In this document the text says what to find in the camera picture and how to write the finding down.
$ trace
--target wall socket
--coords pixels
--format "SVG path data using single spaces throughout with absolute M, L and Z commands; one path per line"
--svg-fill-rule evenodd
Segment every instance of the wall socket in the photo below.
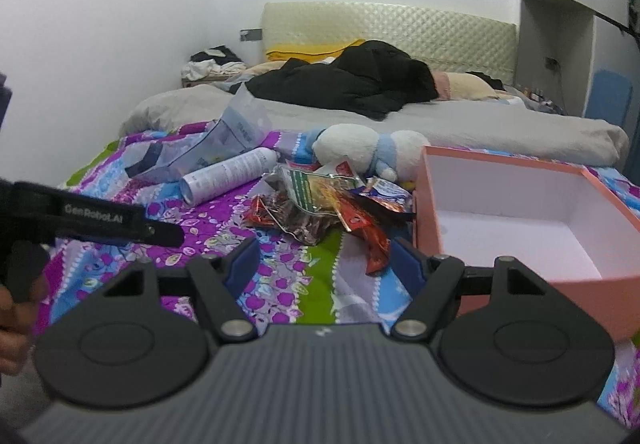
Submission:
M 262 39 L 262 30 L 240 30 L 241 42 L 260 42 Z

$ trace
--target open box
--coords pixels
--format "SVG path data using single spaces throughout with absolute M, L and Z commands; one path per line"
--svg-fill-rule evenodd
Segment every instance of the open box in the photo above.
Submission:
M 640 220 L 588 170 L 424 147 L 415 202 L 425 255 L 484 267 L 514 256 L 614 340 L 640 329 Z M 465 297 L 460 312 L 486 302 Z

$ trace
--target human hand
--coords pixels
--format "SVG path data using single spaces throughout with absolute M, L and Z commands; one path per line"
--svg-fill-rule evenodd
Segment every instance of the human hand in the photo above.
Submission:
M 9 290 L 0 285 L 0 373 L 15 376 L 26 363 L 33 326 L 40 302 L 49 294 L 49 284 L 40 275 L 33 284 L 29 301 L 14 303 Z

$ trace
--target wire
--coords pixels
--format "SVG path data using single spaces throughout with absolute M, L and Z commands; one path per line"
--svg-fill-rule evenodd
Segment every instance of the wire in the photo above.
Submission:
M 562 90 L 562 68 L 558 63 L 558 68 L 556 69 L 556 74 L 558 75 L 558 88 L 560 90 L 560 99 L 562 101 L 562 111 L 565 115 L 569 115 L 569 112 L 566 110 L 566 103 L 564 103 L 564 91 Z

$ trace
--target colorful bedspread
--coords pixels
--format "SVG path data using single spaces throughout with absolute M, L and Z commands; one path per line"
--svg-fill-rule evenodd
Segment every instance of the colorful bedspread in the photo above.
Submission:
M 124 137 L 69 180 L 69 189 L 79 193 L 145 205 L 149 217 L 181 225 L 185 241 L 179 249 L 60 241 L 46 268 L 51 293 L 43 303 L 38 329 L 60 318 L 135 259 L 184 265 L 197 254 L 225 255 L 247 236 L 258 237 L 262 263 L 239 302 L 260 332 L 269 323 L 374 322 L 389 328 L 406 307 L 409 295 L 392 269 L 382 277 L 366 277 L 366 248 L 360 239 L 335 230 L 318 246 L 306 247 L 277 231 L 246 227 L 242 212 L 250 198 L 260 193 L 259 182 L 191 209 L 181 200 L 176 183 L 142 187 L 124 172 L 149 143 L 200 135 L 205 127 L 206 123 L 196 123 L 172 134 L 144 132 Z M 272 132 L 264 146 L 297 163 L 310 162 L 301 132 Z M 590 170 L 640 217 L 640 189 L 613 169 Z M 193 316 L 186 298 L 167 297 L 162 303 Z M 619 344 L 616 351 L 616 366 L 600 403 L 628 426 L 640 425 L 640 352 L 632 342 Z

